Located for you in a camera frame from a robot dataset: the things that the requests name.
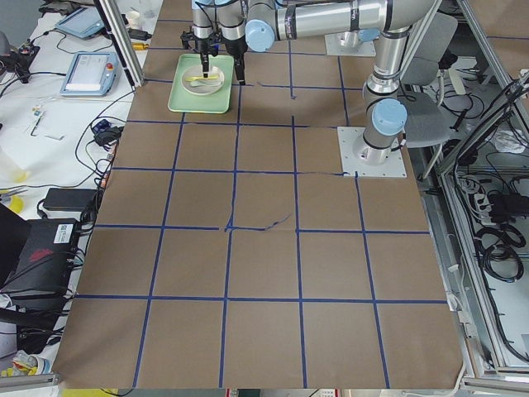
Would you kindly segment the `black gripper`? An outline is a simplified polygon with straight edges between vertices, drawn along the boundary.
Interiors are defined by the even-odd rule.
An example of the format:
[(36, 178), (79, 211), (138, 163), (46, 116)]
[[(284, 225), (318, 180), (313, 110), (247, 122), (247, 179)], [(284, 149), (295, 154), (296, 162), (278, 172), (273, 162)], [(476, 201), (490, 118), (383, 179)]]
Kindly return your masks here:
[(197, 38), (195, 40), (196, 51), (200, 54), (202, 74), (207, 78), (210, 73), (209, 55), (212, 54), (211, 40), (207, 38)]
[(234, 58), (234, 70), (239, 85), (245, 85), (245, 61), (244, 54), (247, 52), (245, 37), (236, 40), (223, 39), (227, 53)]

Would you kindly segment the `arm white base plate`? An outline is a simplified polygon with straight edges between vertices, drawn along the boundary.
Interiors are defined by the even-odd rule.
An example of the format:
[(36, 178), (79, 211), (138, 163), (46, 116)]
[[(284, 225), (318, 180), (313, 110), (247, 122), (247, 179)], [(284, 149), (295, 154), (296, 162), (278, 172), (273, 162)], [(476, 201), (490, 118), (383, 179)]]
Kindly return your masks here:
[(363, 127), (338, 127), (342, 174), (359, 178), (407, 177), (398, 138), (386, 149), (374, 149), (364, 140)]
[(348, 31), (325, 36), (326, 53), (335, 56), (375, 57), (374, 41), (378, 33)]

